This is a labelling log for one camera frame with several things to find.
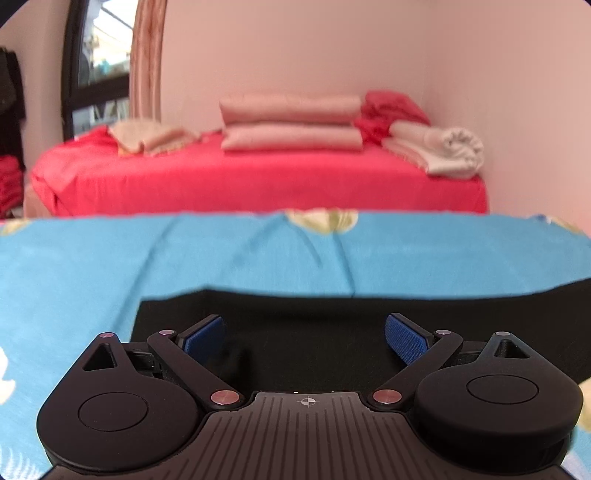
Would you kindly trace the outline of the black pants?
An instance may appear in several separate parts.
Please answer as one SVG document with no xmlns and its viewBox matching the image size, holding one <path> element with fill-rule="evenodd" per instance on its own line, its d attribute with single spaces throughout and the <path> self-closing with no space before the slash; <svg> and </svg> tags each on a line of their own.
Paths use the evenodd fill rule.
<svg viewBox="0 0 591 480">
<path fill-rule="evenodd" d="M 508 331 L 577 383 L 590 376 L 590 282 L 531 295 L 454 300 L 304 298 L 199 290 L 140 303 L 131 339 L 182 333 L 211 314 L 221 339 L 200 346 L 206 367 L 245 396 L 256 391 L 367 394 L 404 368 L 388 345 L 389 314 L 429 332 L 465 340 L 455 363 L 474 361 L 497 331 Z"/>
</svg>

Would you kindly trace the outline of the blue floral bed sheet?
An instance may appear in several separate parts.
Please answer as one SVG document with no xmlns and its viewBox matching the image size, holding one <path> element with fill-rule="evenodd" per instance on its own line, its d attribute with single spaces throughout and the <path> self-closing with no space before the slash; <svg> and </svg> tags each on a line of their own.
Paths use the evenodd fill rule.
<svg viewBox="0 0 591 480">
<path fill-rule="evenodd" d="M 363 213 L 321 234 L 286 215 L 8 221 L 1 227 L 1 474 L 49 467 L 43 401 L 93 337 L 131 336 L 137 308 L 212 288 L 313 297 L 484 298 L 590 275 L 590 240 L 498 215 Z"/>
</svg>

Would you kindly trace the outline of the rolled cream blanket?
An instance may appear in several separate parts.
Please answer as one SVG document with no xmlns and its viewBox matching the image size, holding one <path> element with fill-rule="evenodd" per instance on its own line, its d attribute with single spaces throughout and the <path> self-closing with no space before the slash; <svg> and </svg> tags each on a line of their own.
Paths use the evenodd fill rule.
<svg viewBox="0 0 591 480">
<path fill-rule="evenodd" d="M 382 140 L 384 149 L 430 176 L 468 180 L 479 174 L 485 162 L 482 141 L 465 128 L 398 120 L 389 134 Z"/>
</svg>

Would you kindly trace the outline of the red sheeted bed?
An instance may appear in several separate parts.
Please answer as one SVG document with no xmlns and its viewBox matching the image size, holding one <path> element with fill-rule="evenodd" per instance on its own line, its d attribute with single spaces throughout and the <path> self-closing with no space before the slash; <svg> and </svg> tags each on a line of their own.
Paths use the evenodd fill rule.
<svg viewBox="0 0 591 480">
<path fill-rule="evenodd" d="M 430 177 L 369 145 L 361 151 L 224 152 L 207 134 L 170 153 L 121 155 L 104 127 L 47 150 L 29 173 L 56 217 L 339 208 L 489 210 L 484 181 Z"/>
</svg>

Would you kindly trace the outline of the beige towel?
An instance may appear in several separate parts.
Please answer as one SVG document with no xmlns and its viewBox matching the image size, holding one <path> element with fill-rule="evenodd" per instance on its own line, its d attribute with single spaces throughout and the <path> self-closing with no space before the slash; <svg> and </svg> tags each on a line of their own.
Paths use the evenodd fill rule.
<svg viewBox="0 0 591 480">
<path fill-rule="evenodd" d="M 198 142 L 199 134 L 150 119 L 127 119 L 107 128 L 120 155 L 155 156 Z"/>
</svg>

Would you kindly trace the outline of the lower pink folded pillow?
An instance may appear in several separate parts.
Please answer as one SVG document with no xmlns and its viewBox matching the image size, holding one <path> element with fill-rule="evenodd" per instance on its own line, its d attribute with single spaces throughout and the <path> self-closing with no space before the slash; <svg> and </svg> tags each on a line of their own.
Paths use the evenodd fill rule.
<svg viewBox="0 0 591 480">
<path fill-rule="evenodd" d="M 353 126 L 259 123 L 231 126 L 221 141 L 224 151 L 361 151 L 363 138 Z"/>
</svg>

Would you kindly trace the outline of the pink folded pillow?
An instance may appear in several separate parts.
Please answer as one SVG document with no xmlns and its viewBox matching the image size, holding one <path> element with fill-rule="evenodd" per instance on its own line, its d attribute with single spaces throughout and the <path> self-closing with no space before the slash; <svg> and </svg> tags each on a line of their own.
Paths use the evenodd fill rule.
<svg viewBox="0 0 591 480">
<path fill-rule="evenodd" d="M 256 122 L 347 125 L 360 116 L 362 100 L 352 95 L 243 94 L 221 99 L 219 109 L 226 125 Z"/>
<path fill-rule="evenodd" d="M 224 151 L 361 151 L 363 138 L 353 126 L 259 123 L 231 126 L 221 141 Z"/>
</svg>

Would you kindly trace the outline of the crumpled red cloth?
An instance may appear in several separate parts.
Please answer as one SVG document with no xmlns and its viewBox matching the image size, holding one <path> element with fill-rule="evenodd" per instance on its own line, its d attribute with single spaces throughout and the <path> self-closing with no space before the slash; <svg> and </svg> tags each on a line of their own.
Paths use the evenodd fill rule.
<svg viewBox="0 0 591 480">
<path fill-rule="evenodd" d="M 391 90 L 369 91 L 353 125 L 360 130 L 363 143 L 380 145 L 390 136 L 391 125 L 399 120 L 431 125 L 427 114 L 409 96 Z"/>
</svg>

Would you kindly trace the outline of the upper pink folded pillow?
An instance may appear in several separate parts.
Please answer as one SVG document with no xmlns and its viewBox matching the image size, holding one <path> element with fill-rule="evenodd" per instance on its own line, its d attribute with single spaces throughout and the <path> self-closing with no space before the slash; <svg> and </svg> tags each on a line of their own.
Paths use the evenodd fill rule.
<svg viewBox="0 0 591 480">
<path fill-rule="evenodd" d="M 226 125 L 256 122 L 347 125 L 360 116 L 362 100 L 352 95 L 243 94 L 221 99 L 219 109 Z"/>
</svg>

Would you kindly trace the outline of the red cloth pile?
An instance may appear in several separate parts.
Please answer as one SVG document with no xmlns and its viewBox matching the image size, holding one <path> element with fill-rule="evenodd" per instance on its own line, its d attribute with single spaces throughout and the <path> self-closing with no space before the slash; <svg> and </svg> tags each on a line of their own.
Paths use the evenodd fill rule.
<svg viewBox="0 0 591 480">
<path fill-rule="evenodd" d="M 1 218 L 22 205 L 24 186 L 23 171 L 18 160 L 13 156 L 2 156 L 0 159 L 0 212 Z"/>
</svg>

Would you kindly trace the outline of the pink curtain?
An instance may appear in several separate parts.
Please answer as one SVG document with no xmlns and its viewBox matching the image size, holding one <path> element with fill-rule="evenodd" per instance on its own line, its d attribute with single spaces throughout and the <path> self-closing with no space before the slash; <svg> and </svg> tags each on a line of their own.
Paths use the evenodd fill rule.
<svg viewBox="0 0 591 480">
<path fill-rule="evenodd" d="M 159 121 L 166 0 L 140 0 L 135 12 L 129 72 L 130 116 Z"/>
</svg>

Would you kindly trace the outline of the dark hanging garment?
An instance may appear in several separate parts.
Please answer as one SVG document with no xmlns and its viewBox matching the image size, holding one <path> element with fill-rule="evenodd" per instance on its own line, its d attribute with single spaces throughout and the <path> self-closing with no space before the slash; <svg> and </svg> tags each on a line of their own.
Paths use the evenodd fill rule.
<svg viewBox="0 0 591 480">
<path fill-rule="evenodd" d="M 16 53 L 1 48 L 1 155 L 13 156 L 26 169 L 21 123 L 26 119 L 22 76 Z"/>
</svg>

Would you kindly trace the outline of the dark framed window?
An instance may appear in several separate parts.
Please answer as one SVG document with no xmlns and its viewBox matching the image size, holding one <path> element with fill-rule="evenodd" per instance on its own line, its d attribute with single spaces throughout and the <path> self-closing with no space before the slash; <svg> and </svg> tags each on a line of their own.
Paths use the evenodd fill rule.
<svg viewBox="0 0 591 480">
<path fill-rule="evenodd" d="M 129 74 L 137 0 L 69 5 L 61 75 L 63 138 L 129 116 Z"/>
</svg>

